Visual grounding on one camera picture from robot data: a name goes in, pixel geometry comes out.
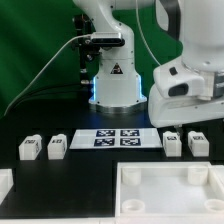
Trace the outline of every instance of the green wall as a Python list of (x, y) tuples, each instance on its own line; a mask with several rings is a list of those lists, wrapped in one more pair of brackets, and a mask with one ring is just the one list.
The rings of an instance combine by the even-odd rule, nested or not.
[[(0, 1), (0, 117), (12, 99), (28, 85), (57, 50), (76, 35), (72, 18), (80, 13), (81, 10), (72, 0)], [(140, 38), (135, 10), (117, 11), (114, 16), (135, 32), (138, 46), (135, 52), (136, 70), (143, 76), (144, 94), (148, 95), (156, 64)], [(161, 63), (180, 55), (181, 44), (161, 32), (155, 21), (153, 7), (141, 9), (140, 20), (146, 40)], [(96, 62), (89, 65), (91, 75), (97, 69)], [(78, 81), (78, 74), (78, 52), (67, 48), (33, 89), (73, 83)]]

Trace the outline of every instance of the white container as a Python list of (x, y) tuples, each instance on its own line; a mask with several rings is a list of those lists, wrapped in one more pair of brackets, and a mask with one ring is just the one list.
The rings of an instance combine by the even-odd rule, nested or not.
[[(122, 175), (125, 167), (141, 169), (140, 184), (132, 186), (124, 183)], [(221, 182), (224, 174), (222, 175), (221, 171), (217, 172), (223, 168), (212, 166), (209, 162), (119, 163), (115, 216), (119, 218), (179, 216), (192, 220), (201, 218), (201, 222), (198, 223), (205, 223), (208, 215), (211, 215), (205, 203), (209, 199), (224, 200), (224, 185)], [(138, 212), (141, 210), (139, 201), (144, 204), (144, 212)]]

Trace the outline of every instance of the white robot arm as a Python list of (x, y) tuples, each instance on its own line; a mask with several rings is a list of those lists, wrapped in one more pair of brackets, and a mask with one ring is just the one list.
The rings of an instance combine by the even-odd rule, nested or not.
[[(94, 110), (125, 113), (146, 102), (141, 93), (141, 77), (135, 70), (134, 33), (115, 20), (113, 10), (134, 9), (135, 0), (73, 0), (92, 20), (97, 33), (121, 34), (122, 47), (101, 48), (99, 72), (94, 78), (94, 95), (89, 100)], [(138, 0), (139, 8), (152, 5), (154, 0)]]
[[(163, 127), (223, 118), (224, 1), (156, 2), (160, 27), (182, 42), (183, 52), (154, 71), (149, 96), (152, 124)], [(171, 23), (172, 11), (176, 17)]]

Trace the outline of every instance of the black tabletop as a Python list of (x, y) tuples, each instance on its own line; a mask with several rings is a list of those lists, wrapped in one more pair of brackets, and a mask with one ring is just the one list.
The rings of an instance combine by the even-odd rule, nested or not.
[[(162, 148), (67, 150), (63, 160), (48, 160), (53, 135), (65, 134), (70, 145), (77, 129), (150, 128), (147, 110), (106, 115), (80, 100), (33, 100), (0, 120), (0, 168), (13, 169), (14, 187), (0, 206), (0, 218), (113, 217), (118, 162), (210, 161), (224, 164), (222, 120), (184, 125), (180, 158)], [(162, 133), (174, 128), (158, 129)], [(195, 158), (187, 146), (189, 131), (203, 132), (209, 157)], [(20, 161), (18, 147), (26, 136), (40, 134), (42, 150), (35, 161)]]

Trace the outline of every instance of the white plastic tray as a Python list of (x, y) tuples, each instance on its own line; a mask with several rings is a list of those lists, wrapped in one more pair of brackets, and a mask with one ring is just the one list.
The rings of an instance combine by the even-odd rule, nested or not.
[[(192, 185), (188, 181), (188, 167), (208, 167), (205, 185)], [(141, 182), (136, 186), (123, 183), (123, 168), (141, 169)], [(170, 216), (223, 214), (224, 210), (209, 211), (205, 202), (210, 199), (224, 200), (223, 166), (200, 163), (119, 163), (117, 170), (116, 217), (123, 216)], [(128, 200), (144, 203), (144, 212), (133, 213), (122, 210)]]
[(162, 148), (156, 128), (76, 130), (70, 149)]

